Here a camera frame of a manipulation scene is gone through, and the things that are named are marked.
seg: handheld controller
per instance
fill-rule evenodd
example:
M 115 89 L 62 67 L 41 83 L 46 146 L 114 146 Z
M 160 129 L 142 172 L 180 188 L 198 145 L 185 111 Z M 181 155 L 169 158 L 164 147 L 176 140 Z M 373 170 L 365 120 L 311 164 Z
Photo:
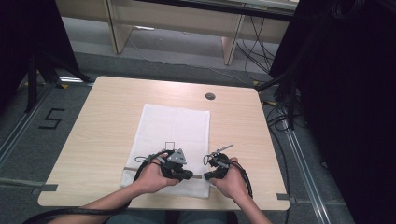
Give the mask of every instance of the handheld controller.
M 240 171 L 241 176 L 245 180 L 245 183 L 247 185 L 247 193 L 251 198 L 253 198 L 253 192 L 251 189 L 250 181 L 248 179 L 248 174 L 245 171 L 245 169 L 242 168 L 241 164 L 239 164 L 236 161 L 231 161 L 227 157 L 227 155 L 221 153 L 221 151 L 229 147 L 233 147 L 233 144 L 218 149 L 215 152 L 212 152 L 211 154 L 204 156 L 204 165 L 207 165 L 209 163 L 211 167 L 216 167 L 216 170 L 204 173 L 204 177 L 206 180 L 209 180 L 210 178 L 222 179 L 224 178 L 224 176 L 227 175 L 227 172 L 230 166 L 232 165 Z
M 164 153 L 166 153 L 167 155 L 165 157 L 161 157 L 161 155 Z M 179 181 L 182 181 L 183 179 L 190 179 L 193 176 L 192 171 L 183 169 L 183 165 L 187 164 L 187 161 L 181 148 L 178 150 L 165 149 L 157 154 L 149 155 L 148 158 L 143 161 L 143 163 L 137 170 L 136 175 L 134 176 L 134 181 L 139 178 L 143 169 L 149 163 L 153 163 L 153 159 L 158 159 L 160 161 L 161 164 L 158 164 L 156 162 L 155 163 L 161 167 L 161 172 L 166 178 L 178 179 Z

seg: black curtain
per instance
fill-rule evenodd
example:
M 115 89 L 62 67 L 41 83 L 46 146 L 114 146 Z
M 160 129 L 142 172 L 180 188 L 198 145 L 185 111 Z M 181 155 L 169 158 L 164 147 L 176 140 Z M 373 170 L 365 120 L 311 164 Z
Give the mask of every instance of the black curtain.
M 78 70 L 54 0 L 0 1 L 0 111 L 26 75 L 29 58 L 38 50 Z

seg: white cloth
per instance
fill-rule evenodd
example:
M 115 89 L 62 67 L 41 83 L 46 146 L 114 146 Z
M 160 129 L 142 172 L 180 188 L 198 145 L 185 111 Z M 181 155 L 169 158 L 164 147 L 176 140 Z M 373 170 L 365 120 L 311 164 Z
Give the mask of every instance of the white cloth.
M 134 144 L 126 167 L 137 169 L 141 162 L 136 157 L 147 157 L 165 149 L 165 142 L 175 142 L 175 149 L 183 149 L 187 164 L 183 169 L 195 175 L 209 171 L 203 164 L 204 155 L 209 151 L 209 111 L 190 110 L 162 105 L 145 105 L 137 128 Z M 130 185 L 135 171 L 124 170 L 120 185 Z M 209 183 L 204 178 L 183 180 L 173 187 L 166 187 L 157 193 L 173 194 L 196 198 L 209 197 Z

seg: wire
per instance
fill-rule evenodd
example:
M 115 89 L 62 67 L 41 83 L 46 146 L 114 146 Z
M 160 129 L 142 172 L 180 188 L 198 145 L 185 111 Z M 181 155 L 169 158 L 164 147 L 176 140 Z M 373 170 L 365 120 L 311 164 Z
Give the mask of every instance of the wire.
M 242 83 L 244 83 L 244 84 L 247 84 L 247 85 L 249 85 L 249 86 L 253 86 L 253 83 L 247 83 L 246 81 L 242 80 L 242 79 L 239 78 L 239 77 L 235 77 L 235 76 L 232 76 L 232 75 L 229 75 L 229 74 L 221 73 L 221 72 L 219 72 L 219 71 L 217 71 L 217 70 L 215 70 L 215 69 L 213 69 L 213 68 L 210 68 L 210 67 L 205 67 L 205 66 L 200 66 L 200 65 L 193 65 L 193 64 L 186 64 L 186 63 L 168 63 L 168 62 L 163 62 L 163 61 L 154 61 L 154 60 L 150 60 L 150 59 L 148 59 L 148 58 L 146 57 L 146 55 L 142 52 L 142 50 L 141 50 L 140 48 L 138 48 L 138 47 L 134 44 L 134 42 L 132 41 L 132 38 L 131 38 L 131 37 L 129 37 L 127 41 L 130 42 L 130 43 L 134 46 L 134 48 L 136 48 L 137 51 L 139 51 L 140 56 L 141 56 L 144 60 L 146 60 L 146 61 L 148 61 L 148 62 L 151 62 L 151 63 L 165 63 L 165 64 L 170 64 L 170 65 L 182 65 L 182 66 L 189 66 L 189 67 L 194 67 L 194 68 L 208 69 L 208 70 L 210 70 L 210 71 L 212 71 L 212 72 L 215 72 L 215 73 L 217 73 L 217 74 L 220 74 L 220 75 L 222 75 L 222 76 L 231 77 L 231 78 L 234 78 L 234 79 L 236 79 L 236 80 L 238 80 L 238 81 L 240 81 L 240 82 L 242 82 Z

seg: desk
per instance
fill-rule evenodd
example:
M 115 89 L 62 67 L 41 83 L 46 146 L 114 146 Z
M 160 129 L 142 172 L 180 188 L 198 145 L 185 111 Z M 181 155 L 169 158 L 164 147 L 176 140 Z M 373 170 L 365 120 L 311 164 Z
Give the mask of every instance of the desk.
M 216 95 L 213 101 L 205 95 Z M 49 176 L 56 191 L 41 192 L 43 206 L 80 206 L 119 189 L 144 104 L 211 112 L 209 151 L 227 149 L 247 170 L 261 210 L 286 210 L 286 190 L 258 94 L 253 89 L 119 77 L 97 78 Z M 146 194 L 132 208 L 237 210 L 217 189 L 209 199 Z

